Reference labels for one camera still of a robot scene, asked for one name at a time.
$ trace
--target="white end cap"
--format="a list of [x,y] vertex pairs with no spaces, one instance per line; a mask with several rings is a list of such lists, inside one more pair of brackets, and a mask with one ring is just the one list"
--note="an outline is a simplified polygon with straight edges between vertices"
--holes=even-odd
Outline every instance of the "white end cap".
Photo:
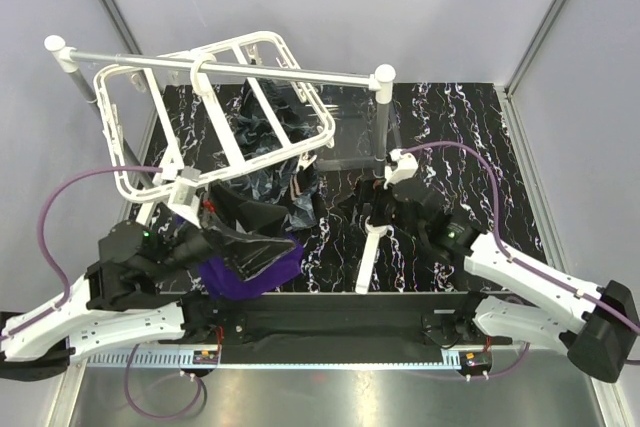
[[389,64],[382,64],[378,66],[373,76],[380,84],[380,90],[376,92],[376,102],[388,104],[391,102],[393,95],[393,81],[396,78],[396,69]]
[[50,35],[44,39],[44,48],[53,54],[62,70],[67,74],[78,70],[78,64],[69,58],[69,52],[75,49],[67,47],[67,43],[59,35]]

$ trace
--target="purple garment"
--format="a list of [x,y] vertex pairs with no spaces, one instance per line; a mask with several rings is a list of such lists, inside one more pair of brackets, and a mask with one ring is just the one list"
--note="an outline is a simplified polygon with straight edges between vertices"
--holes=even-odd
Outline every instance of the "purple garment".
[[293,237],[289,238],[295,242],[296,247],[246,282],[227,269],[220,257],[214,257],[200,265],[200,276],[209,295],[214,299],[255,299],[299,275],[304,249]]

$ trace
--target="marble pattern tabletop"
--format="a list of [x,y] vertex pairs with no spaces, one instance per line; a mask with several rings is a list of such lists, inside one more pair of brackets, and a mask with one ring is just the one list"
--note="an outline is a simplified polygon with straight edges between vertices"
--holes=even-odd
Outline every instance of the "marble pattern tabletop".
[[[216,87],[220,102],[230,116],[239,108],[240,87]],[[360,154],[370,154],[367,125],[371,126],[375,113],[371,93],[362,89],[325,86],[321,97],[332,111],[337,112],[336,151],[348,150],[349,144],[354,144],[360,149]],[[185,163],[202,171],[220,165],[224,156],[215,131],[206,118],[201,100],[193,95],[191,87],[168,86],[164,100],[178,134]],[[400,138],[390,133],[390,145],[400,142],[402,147],[411,147],[429,141],[452,140],[478,151],[491,164],[498,178],[503,240],[544,261],[540,236],[493,86],[476,83],[398,84],[394,90],[394,106]],[[302,105],[294,108],[301,109],[301,112],[305,109]],[[156,125],[146,165],[157,165],[165,147],[162,130]],[[327,154],[336,155],[335,151],[324,153]],[[417,158],[418,177],[439,192],[448,208],[466,216],[480,229],[493,227],[490,185],[475,159],[452,148],[424,151]],[[321,202],[318,225],[296,233],[304,245],[302,274],[282,285],[278,291],[353,292],[366,237],[362,219],[352,225],[336,205],[351,193],[355,182],[363,175],[363,169],[319,174]],[[168,232],[173,222],[157,212],[152,226],[159,232]],[[371,290],[423,292],[499,288],[484,279],[465,274],[460,267],[439,264],[420,255],[411,237],[391,229],[380,242]],[[197,269],[184,272],[161,287],[171,292],[204,290]]]

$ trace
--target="black cable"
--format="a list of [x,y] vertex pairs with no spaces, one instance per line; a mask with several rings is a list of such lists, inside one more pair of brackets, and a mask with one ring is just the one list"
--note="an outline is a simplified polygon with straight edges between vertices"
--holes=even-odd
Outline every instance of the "black cable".
[[458,334],[458,337],[456,338],[456,340],[451,344],[451,345],[442,345],[439,342],[436,342],[435,340],[433,340],[433,337],[431,337],[429,335],[429,331],[425,330],[424,335],[434,344],[436,344],[436,346],[440,347],[442,350],[449,350],[453,347],[455,347],[456,345],[458,345],[458,342],[460,342],[462,340],[462,336],[460,334]]

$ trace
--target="reflective metallic surface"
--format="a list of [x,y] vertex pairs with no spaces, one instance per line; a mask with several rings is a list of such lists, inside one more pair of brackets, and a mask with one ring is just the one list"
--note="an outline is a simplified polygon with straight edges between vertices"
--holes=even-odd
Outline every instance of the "reflective metallic surface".
[[[497,368],[515,358],[495,352]],[[184,378],[150,386],[164,370],[132,372],[131,392],[155,414],[180,410],[195,386]],[[451,377],[453,373],[438,373]],[[533,352],[521,368],[488,382],[446,382],[411,372],[220,370],[207,400],[183,426],[603,426],[586,376],[566,358]],[[128,406],[123,371],[88,369],[73,426],[151,426]]]

